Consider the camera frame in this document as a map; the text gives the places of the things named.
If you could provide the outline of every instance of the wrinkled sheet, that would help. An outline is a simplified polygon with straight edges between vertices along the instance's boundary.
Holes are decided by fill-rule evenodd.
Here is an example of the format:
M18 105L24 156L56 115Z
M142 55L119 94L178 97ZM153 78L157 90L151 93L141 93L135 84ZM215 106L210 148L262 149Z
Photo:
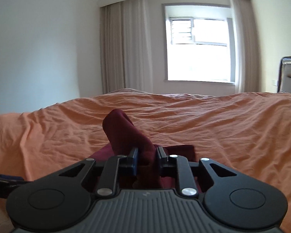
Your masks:
M78 98L32 113L0 115L0 173L35 180L82 160L107 142L102 120L125 111L154 144L192 144L209 157L267 182L287 197L291 233L291 94L223 97L126 90Z

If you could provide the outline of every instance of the maroon towel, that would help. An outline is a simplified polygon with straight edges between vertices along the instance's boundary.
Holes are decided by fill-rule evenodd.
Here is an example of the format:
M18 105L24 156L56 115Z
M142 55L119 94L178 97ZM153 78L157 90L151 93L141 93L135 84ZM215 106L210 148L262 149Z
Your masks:
M98 161L106 161L114 155L128 155L133 147L139 149L138 176L136 178L120 178L122 188L171 188L174 180L161 178L157 172L157 145L143 135L131 122L128 116L119 109L111 111L103 120L102 127L110 143L92 154L90 157ZM195 161L194 146L176 145L165 147L167 155L185 156L189 161Z

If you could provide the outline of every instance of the circular pad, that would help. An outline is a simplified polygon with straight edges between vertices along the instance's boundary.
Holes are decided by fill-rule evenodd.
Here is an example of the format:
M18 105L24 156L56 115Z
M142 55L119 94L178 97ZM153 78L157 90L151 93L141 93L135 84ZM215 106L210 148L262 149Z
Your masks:
M264 205L265 196L255 189L242 188L230 194L230 201L242 209L257 209Z
M65 196L55 189L42 189L34 192L28 198L28 202L35 209L53 209L64 202Z

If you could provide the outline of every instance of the window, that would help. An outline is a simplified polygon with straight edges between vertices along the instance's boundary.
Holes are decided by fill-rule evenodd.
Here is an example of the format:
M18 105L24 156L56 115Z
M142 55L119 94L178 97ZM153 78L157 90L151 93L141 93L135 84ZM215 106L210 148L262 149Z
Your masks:
M234 34L232 20L228 17L230 8L166 7L168 80L235 81Z

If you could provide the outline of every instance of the wall outlet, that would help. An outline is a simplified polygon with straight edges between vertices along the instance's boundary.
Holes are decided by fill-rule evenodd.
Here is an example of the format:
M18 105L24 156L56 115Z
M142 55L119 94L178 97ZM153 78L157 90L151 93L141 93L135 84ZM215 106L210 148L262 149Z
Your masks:
M278 87L278 80L272 79L272 85Z

